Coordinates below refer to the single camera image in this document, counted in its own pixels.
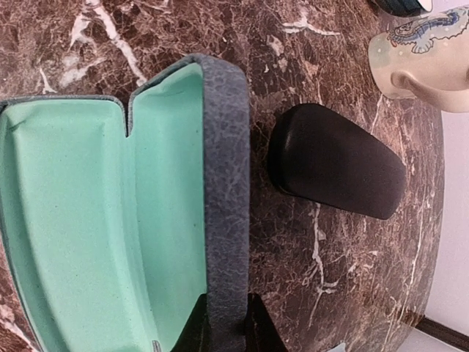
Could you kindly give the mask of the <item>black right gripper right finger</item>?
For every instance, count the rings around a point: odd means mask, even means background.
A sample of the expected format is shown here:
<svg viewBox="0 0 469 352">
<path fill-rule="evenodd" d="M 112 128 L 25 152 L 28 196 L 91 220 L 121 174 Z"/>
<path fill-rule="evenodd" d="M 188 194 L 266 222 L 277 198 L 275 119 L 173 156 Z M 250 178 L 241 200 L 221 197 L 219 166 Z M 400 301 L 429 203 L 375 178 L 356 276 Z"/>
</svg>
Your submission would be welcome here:
<svg viewBox="0 0 469 352">
<path fill-rule="evenodd" d="M 248 312 L 245 319 L 247 352 L 287 352 L 262 298 L 248 294 Z"/>
</svg>

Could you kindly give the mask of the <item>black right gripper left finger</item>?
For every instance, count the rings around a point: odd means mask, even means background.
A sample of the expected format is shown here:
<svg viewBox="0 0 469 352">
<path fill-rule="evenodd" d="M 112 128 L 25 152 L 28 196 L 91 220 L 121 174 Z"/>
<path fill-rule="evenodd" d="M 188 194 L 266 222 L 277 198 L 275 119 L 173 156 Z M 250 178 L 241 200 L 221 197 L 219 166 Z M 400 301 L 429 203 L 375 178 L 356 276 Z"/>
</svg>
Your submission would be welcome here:
<svg viewBox="0 0 469 352">
<path fill-rule="evenodd" d="M 201 294 L 175 344 L 176 352 L 208 352 L 210 325 L 207 315 L 207 295 Z"/>
</svg>

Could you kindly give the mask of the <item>blue grey glasses case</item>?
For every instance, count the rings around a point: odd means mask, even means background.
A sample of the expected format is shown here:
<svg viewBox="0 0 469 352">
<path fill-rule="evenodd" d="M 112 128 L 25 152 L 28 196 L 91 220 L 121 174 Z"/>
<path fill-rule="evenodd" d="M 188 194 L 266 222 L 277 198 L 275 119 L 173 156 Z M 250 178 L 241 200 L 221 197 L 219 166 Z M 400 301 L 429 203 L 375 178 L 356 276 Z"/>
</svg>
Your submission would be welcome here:
<svg viewBox="0 0 469 352">
<path fill-rule="evenodd" d="M 244 72 L 190 54 L 128 104 L 1 102 L 1 236 L 42 351 L 175 351 L 201 294 L 209 351 L 244 351 Z"/>
</svg>

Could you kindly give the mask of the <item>black glasses case beige lining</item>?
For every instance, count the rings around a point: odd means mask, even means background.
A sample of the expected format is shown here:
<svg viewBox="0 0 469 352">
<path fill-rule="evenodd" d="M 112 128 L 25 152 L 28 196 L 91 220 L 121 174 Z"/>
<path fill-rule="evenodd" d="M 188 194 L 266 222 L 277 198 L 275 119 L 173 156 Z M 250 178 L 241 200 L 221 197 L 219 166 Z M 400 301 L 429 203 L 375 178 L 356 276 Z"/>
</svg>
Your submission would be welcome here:
<svg viewBox="0 0 469 352">
<path fill-rule="evenodd" d="M 267 171 L 286 194 L 382 220 L 395 213 L 406 187 L 396 153 L 317 103 L 298 104 L 277 119 Z"/>
</svg>

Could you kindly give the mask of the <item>light blue cloth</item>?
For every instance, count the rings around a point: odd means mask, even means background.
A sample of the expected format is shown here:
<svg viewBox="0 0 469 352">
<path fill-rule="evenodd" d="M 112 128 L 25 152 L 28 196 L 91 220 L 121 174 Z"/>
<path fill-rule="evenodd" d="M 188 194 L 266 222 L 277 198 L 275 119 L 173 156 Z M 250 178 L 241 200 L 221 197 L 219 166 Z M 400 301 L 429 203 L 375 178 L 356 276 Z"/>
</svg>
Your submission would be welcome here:
<svg viewBox="0 0 469 352">
<path fill-rule="evenodd" d="M 331 348 L 328 352 L 346 352 L 346 347 L 347 347 L 347 344 L 345 342 L 342 342 L 341 344 L 335 346 L 334 348 Z"/>
</svg>

